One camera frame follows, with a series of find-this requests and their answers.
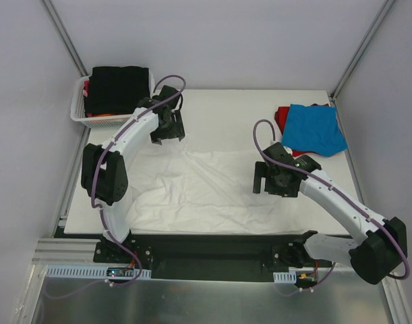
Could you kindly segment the red t shirt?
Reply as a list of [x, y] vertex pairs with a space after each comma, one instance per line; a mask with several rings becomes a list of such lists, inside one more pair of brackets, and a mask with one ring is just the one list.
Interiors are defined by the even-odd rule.
[[328, 105], [279, 107], [274, 120], [282, 135], [282, 144], [294, 157], [313, 153], [323, 157], [334, 155], [332, 137], [335, 111]]

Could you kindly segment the blue t shirt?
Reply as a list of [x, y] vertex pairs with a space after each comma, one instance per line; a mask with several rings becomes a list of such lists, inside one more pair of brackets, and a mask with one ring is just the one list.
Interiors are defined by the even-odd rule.
[[281, 142], [292, 151], [323, 157], [331, 157], [347, 149], [336, 109], [327, 105], [290, 105]]

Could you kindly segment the white plastic basket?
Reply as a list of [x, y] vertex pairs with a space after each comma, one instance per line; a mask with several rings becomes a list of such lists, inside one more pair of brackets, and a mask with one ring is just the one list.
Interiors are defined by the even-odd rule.
[[[150, 94], [154, 88], [154, 76], [150, 71], [149, 84], [150, 84]], [[89, 80], [89, 76], [81, 77], [74, 87], [74, 94], [71, 100], [70, 107], [70, 117], [75, 122], [80, 122], [88, 128], [100, 128], [100, 127], [110, 127], [118, 126], [124, 124], [132, 115], [97, 115], [88, 117], [84, 109], [84, 98], [82, 95], [82, 90], [84, 87], [84, 81]]]

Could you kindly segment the white t shirt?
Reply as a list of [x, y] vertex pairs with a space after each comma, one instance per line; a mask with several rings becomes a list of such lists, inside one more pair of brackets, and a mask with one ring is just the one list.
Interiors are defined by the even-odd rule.
[[289, 234], [306, 228], [296, 199], [252, 192], [251, 137], [245, 148], [146, 144], [128, 175], [134, 202], [126, 221], [144, 234]]

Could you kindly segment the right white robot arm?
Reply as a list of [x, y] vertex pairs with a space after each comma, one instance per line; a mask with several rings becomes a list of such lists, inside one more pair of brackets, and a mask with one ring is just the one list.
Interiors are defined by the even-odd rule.
[[369, 284], [378, 284], [385, 277], [395, 278], [393, 271], [403, 265], [401, 279], [408, 278], [407, 230], [399, 218], [387, 219], [345, 193], [308, 155], [293, 158], [279, 142], [259, 153], [263, 160], [255, 166], [255, 194], [265, 191], [283, 198], [302, 194], [349, 234], [341, 238], [307, 231], [281, 253], [284, 262], [294, 267], [307, 267], [315, 260], [340, 263]]

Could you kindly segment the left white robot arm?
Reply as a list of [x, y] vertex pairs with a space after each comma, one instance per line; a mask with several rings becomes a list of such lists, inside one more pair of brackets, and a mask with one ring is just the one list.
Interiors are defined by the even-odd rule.
[[97, 209], [104, 227], [103, 236], [113, 241], [109, 254], [120, 263], [128, 261], [133, 247], [127, 212], [134, 201], [127, 171], [142, 145], [150, 140], [183, 140], [181, 117], [183, 95], [170, 86], [151, 98], [144, 98], [130, 118], [101, 144], [89, 143], [82, 155], [81, 186], [87, 191], [92, 208]]

